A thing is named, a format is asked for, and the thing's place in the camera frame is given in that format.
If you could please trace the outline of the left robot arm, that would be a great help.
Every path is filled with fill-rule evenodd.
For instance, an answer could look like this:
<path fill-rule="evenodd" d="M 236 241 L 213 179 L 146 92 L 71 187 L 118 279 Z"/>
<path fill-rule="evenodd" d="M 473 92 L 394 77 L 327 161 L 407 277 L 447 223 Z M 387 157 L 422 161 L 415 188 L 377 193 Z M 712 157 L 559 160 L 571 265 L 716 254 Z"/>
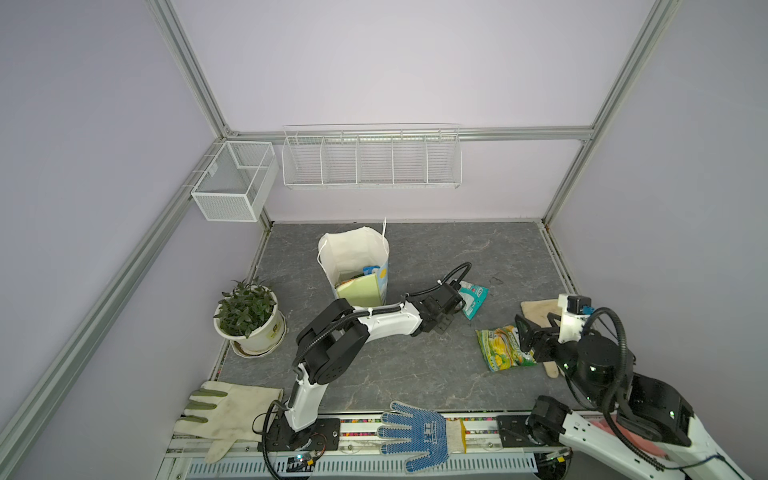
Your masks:
<path fill-rule="evenodd" d="M 407 294 L 396 304 L 355 307 L 339 298 L 326 307 L 297 335 L 292 362 L 296 380 L 289 399 L 270 406 L 263 417 L 264 424 L 257 431 L 262 453 L 338 449 L 341 420 L 319 416 L 329 384 L 374 340 L 444 332 L 464 306 L 461 281 L 471 267 L 464 262 L 435 285 Z"/>

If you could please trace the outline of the yellow green spring tea bag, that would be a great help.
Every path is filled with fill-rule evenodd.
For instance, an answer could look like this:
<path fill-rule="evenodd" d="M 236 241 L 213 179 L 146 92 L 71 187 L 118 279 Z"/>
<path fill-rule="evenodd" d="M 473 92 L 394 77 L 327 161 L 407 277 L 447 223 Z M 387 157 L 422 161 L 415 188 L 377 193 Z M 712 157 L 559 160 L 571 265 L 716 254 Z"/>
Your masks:
<path fill-rule="evenodd" d="M 515 326 L 476 330 L 475 334 L 483 360 L 491 372 L 537 364 L 533 352 L 521 348 Z"/>

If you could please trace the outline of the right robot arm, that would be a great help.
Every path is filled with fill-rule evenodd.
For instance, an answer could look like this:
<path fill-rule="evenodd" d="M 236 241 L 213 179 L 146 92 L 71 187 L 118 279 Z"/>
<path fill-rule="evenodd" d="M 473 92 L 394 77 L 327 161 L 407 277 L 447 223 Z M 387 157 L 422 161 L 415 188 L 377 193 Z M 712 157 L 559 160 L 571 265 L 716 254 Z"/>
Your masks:
<path fill-rule="evenodd" d="M 635 372 L 615 311 L 593 309 L 588 298 L 575 296 L 549 322 L 541 327 L 517 315 L 520 346 L 535 360 L 556 363 L 583 412 L 541 395 L 526 414 L 497 419 L 503 447 L 539 449 L 538 478 L 564 478 L 576 452 L 632 479 L 747 478 L 674 387 Z M 584 412 L 600 414 L 606 426 Z"/>

